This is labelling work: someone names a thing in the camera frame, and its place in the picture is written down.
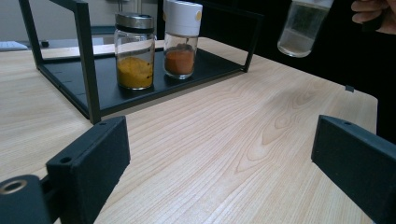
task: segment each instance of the silver metal lid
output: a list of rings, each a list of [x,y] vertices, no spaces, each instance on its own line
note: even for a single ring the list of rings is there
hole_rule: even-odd
[[[135,29],[153,29],[154,20],[149,15],[133,12],[116,13],[116,25]]]

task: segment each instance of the orange spice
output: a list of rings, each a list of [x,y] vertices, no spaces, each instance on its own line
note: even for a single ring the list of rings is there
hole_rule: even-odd
[[[174,49],[165,54],[165,69],[172,75],[188,75],[194,67],[194,51]]]

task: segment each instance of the metal screw hole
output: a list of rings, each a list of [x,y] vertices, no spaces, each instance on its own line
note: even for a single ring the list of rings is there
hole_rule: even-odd
[[[0,194],[11,194],[17,192],[18,190],[23,189],[26,185],[26,180],[11,181],[0,188]]]
[[[72,159],[70,157],[65,157],[61,159],[61,163],[68,163],[70,162]]]

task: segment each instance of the black clamp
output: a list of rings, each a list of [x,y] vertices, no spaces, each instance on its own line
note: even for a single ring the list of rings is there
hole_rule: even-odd
[[[0,223],[93,223],[130,159],[125,117],[99,122],[46,163],[43,179],[0,183]]]
[[[342,119],[319,116],[312,162],[376,224],[396,223],[396,146]]]

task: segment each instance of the white wall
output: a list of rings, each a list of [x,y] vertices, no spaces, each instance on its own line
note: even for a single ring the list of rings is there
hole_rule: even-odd
[[[18,0],[0,0],[0,41],[28,40]],[[123,11],[137,12],[135,1],[123,1]],[[141,13],[157,20],[157,0],[141,0]],[[91,25],[114,25],[117,0],[85,0]],[[76,38],[73,12],[49,0],[30,0],[39,39]]]

